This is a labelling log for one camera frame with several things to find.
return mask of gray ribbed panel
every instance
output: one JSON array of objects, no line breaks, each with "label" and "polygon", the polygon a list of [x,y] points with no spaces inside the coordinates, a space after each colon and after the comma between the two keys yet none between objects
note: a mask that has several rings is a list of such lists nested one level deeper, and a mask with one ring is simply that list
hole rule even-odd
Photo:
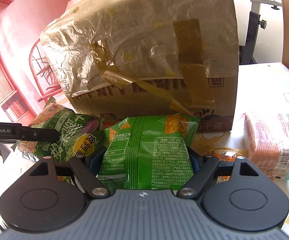
[{"label": "gray ribbed panel", "polygon": [[242,234],[209,220],[195,201],[175,197],[170,190],[117,190],[94,200],[69,226],[43,234],[7,230],[0,240],[287,240],[279,229]]}]

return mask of brown packing tape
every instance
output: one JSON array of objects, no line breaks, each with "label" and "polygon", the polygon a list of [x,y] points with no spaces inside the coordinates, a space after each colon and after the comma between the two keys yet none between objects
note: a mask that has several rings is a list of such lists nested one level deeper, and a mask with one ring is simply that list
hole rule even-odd
[{"label": "brown packing tape", "polygon": [[168,101],[170,108],[187,115],[192,115],[196,109],[214,109],[213,93],[209,88],[202,65],[202,40],[198,20],[183,20],[173,24],[177,36],[180,68],[184,82],[190,91],[191,102],[183,102],[168,94],[166,90],[119,73],[105,40],[89,45],[91,55],[102,74],[102,79],[118,88],[136,83],[151,94]]}]

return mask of orange package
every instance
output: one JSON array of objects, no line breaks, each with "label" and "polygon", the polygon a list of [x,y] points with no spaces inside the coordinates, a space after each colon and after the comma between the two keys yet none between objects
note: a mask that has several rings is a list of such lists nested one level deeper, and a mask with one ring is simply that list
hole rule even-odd
[{"label": "orange package", "polygon": [[289,119],[284,114],[245,113],[248,159],[268,177],[289,179]]}]

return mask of barcode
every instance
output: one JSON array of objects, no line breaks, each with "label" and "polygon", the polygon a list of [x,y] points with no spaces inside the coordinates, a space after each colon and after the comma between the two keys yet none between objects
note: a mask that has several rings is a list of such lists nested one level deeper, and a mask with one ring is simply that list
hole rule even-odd
[{"label": "barcode", "polygon": [[281,155],[278,162],[278,167],[286,168],[289,162],[289,149],[281,149]]}]

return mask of green snack bag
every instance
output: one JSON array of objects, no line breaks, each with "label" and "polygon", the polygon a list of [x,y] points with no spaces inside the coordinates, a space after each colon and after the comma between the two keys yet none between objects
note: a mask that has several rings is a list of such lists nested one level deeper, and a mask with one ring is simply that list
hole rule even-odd
[{"label": "green snack bag", "polygon": [[56,102],[47,105],[30,124],[33,128],[56,129],[60,140],[57,143],[27,142],[17,145],[24,157],[41,159],[51,156],[55,161],[67,161],[73,156],[88,156],[104,138],[99,129],[99,119],[85,114],[76,114]]},{"label": "green snack bag", "polygon": [[98,179],[113,192],[178,190],[193,175],[190,146],[200,117],[181,114],[129,117],[105,129],[110,145]]}]

